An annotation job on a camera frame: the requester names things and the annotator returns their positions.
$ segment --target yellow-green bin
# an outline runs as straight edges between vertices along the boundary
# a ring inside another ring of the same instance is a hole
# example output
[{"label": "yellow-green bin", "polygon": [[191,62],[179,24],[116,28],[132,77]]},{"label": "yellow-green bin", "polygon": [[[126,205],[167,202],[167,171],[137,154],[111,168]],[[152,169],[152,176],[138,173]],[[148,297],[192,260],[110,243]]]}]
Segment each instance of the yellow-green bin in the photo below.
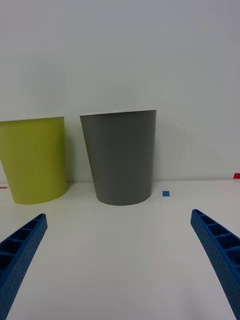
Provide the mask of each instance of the yellow-green bin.
[{"label": "yellow-green bin", "polygon": [[0,161],[15,203],[62,196],[67,190],[64,117],[0,122]]}]

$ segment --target white backdrop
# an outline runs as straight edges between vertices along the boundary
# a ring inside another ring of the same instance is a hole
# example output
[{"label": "white backdrop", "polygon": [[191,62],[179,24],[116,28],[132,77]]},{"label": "white backdrop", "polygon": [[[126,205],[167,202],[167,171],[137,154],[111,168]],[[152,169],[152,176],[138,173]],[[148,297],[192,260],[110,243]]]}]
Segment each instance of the white backdrop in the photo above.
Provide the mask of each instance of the white backdrop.
[{"label": "white backdrop", "polygon": [[155,179],[231,178],[239,12],[238,0],[3,0],[0,120],[66,116],[68,179],[90,181],[78,115],[157,109]]}]

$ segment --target gray bin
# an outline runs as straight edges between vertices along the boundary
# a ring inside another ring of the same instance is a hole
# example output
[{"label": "gray bin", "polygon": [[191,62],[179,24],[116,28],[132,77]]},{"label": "gray bin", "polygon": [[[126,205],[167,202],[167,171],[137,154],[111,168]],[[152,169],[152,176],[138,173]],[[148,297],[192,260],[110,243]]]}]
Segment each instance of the gray bin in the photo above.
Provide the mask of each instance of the gray bin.
[{"label": "gray bin", "polygon": [[99,201],[114,206],[151,196],[156,110],[80,117]]}]

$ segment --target blue square marker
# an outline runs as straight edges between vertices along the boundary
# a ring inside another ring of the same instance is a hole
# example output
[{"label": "blue square marker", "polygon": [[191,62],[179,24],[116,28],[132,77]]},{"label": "blue square marker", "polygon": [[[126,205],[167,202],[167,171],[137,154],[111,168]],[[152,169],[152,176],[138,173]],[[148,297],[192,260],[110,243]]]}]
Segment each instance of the blue square marker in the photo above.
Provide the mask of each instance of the blue square marker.
[{"label": "blue square marker", "polygon": [[163,197],[170,197],[170,192],[169,191],[163,191],[162,192]]}]

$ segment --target wastebasket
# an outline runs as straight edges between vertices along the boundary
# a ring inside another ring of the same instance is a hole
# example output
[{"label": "wastebasket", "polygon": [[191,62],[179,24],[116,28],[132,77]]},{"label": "wastebasket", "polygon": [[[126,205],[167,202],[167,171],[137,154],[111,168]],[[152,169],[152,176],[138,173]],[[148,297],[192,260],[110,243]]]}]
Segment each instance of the wastebasket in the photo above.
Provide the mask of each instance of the wastebasket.
[{"label": "wastebasket", "polygon": [[152,193],[156,110],[80,116],[99,201],[140,203]]},{"label": "wastebasket", "polygon": [[67,189],[64,118],[0,122],[0,161],[17,204],[39,204]]}]

